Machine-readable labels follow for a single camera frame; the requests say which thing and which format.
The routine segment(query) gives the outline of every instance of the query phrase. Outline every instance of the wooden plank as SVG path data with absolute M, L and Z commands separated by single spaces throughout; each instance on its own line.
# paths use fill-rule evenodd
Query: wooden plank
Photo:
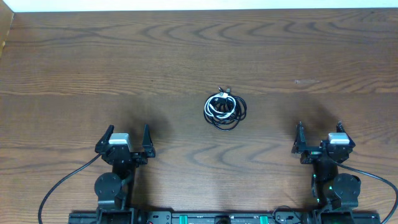
M 396 14 L 16 15 L 0 62 L 0 223 L 36 222 L 43 196 L 95 156 L 109 124 L 131 133 L 136 149 L 144 124 L 150 126 L 158 155 L 139 168 L 132 198 L 146 208 L 314 206 L 312 168 L 290 154 L 298 121 L 316 144 L 342 119 L 357 143 L 346 164 L 398 184 Z M 203 104 L 218 85 L 231 86 L 248 104 L 248 117 L 232 132 L 203 119 Z M 62 184 L 44 222 L 94 210 L 93 184 L 109 171 L 96 161 Z M 385 217 L 393 191 L 360 178 L 359 209 Z
M 10 8 L 0 0 L 0 58 L 2 49 L 6 44 L 7 36 L 10 31 L 10 25 L 12 22 L 12 18 L 14 17 L 14 13 Z

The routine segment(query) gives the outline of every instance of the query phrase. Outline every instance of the table surface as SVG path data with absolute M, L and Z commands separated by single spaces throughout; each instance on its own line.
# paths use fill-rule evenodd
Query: table surface
M 0 223 L 36 223 L 110 124 L 136 150 L 150 127 L 157 157 L 132 197 L 144 208 L 316 205 L 312 167 L 290 153 L 298 121 L 318 144 L 342 120 L 357 145 L 345 164 L 398 184 L 397 71 L 398 9 L 16 14 L 0 62 Z M 231 132 L 203 119 L 218 86 L 248 104 Z M 64 182 L 44 222 L 94 210 L 110 170 L 97 160 Z M 358 210 L 384 218 L 394 192 L 359 177 Z

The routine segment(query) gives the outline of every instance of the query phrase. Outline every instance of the white wall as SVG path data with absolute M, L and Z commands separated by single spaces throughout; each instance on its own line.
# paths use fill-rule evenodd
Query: white wall
M 398 0 L 4 0 L 14 12 L 398 7 Z

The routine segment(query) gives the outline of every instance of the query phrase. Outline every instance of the white cable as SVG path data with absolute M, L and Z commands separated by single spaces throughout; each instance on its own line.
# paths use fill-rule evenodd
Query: white cable
M 211 102 L 214 98 L 216 98 L 215 100 L 218 100 L 218 98 L 221 98 L 221 99 L 226 99 L 226 100 L 232 101 L 232 102 L 233 102 L 233 105 L 234 105 L 234 106 L 233 106 L 233 109 L 232 109 L 231 111 L 229 111 L 229 112 L 220 112 L 220 111 L 217 111 L 217 110 L 214 108 L 214 106 L 210 104 L 210 102 Z M 231 116 L 231 114 L 233 114 L 233 113 L 235 112 L 235 107 L 236 107 L 236 101 L 235 101 L 235 99 L 234 99 L 232 96 L 229 96 L 227 93 L 221 92 L 221 93 L 219 93 L 219 94 L 217 94 L 217 95 L 211 96 L 211 97 L 206 101 L 206 103 L 205 103 L 205 113 L 206 113 L 208 116 L 216 117 L 216 118 L 218 118 L 218 119 L 225 119 L 225 118 L 228 118 L 229 116 Z

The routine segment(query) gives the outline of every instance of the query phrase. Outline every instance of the cable bundle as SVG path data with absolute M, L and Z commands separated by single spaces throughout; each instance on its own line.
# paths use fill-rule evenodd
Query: cable bundle
M 220 131 L 230 131 L 246 117 L 246 102 L 239 96 L 231 95 L 229 88 L 226 93 L 221 87 L 218 89 L 219 93 L 211 95 L 206 100 L 203 115 L 207 123 Z

